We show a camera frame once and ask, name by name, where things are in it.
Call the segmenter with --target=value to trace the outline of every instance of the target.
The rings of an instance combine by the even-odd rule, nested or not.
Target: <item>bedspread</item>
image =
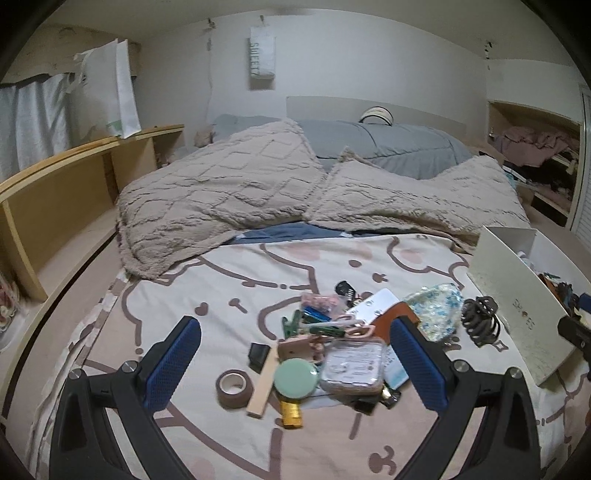
[[[436,414],[427,411],[412,384],[387,410],[365,416],[345,405],[305,408],[304,427],[284,430],[271,396],[262,419],[244,409],[225,410],[216,378],[248,367],[251,342],[282,335],[281,316],[298,306],[302,291],[328,293],[347,280],[367,296],[382,288],[403,298],[423,286],[455,283],[465,298],[479,294],[467,276],[469,258],[450,250],[452,241],[423,234],[328,238],[276,244],[227,245],[183,262],[154,281],[126,287],[106,318],[85,362],[90,374],[138,360],[164,339],[184,315],[197,318],[199,350],[168,407],[155,415],[181,460],[200,480],[392,479],[423,441]],[[459,327],[447,354],[475,370],[504,373],[516,366],[530,388],[540,436],[542,478],[550,478],[577,445],[589,414],[588,367],[573,355],[543,388],[535,386],[511,337],[502,331],[493,345],[477,348]],[[459,452],[445,474],[457,474],[472,443],[482,410],[472,417]],[[146,478],[118,416],[109,419],[131,472]],[[41,445],[38,478],[45,480],[51,424]]]

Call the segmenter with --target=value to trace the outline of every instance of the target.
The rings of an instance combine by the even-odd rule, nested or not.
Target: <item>headboard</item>
[[[289,96],[285,102],[287,104],[287,116],[295,120],[345,120],[358,122],[362,113],[368,108],[383,106],[390,110],[396,123],[437,128],[460,139],[466,136],[466,124],[456,122],[444,116],[422,112],[405,106],[392,105],[391,103],[321,96]]]

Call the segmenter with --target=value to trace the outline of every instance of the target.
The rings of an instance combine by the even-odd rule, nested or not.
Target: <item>fluffy beige pillow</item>
[[[476,245],[484,225],[530,226],[493,158],[473,157],[429,180],[389,173],[350,150],[339,160],[304,215],[308,223],[346,231],[439,232],[468,247]]]
[[[238,233],[301,220],[325,178],[295,122],[235,133],[123,189],[117,202],[123,265],[156,278]]]

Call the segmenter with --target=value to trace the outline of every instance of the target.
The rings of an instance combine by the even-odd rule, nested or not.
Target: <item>brown leather wallet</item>
[[[406,302],[401,301],[396,305],[390,307],[385,313],[376,318],[372,325],[375,325],[374,336],[380,337],[387,345],[390,344],[390,324],[392,321],[401,316],[407,316],[415,325],[421,320],[411,310]]]

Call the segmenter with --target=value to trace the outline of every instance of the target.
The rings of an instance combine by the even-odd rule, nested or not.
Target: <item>green round lid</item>
[[[287,398],[304,398],[310,395],[318,384],[318,370],[303,358],[285,360],[275,370],[275,388]]]

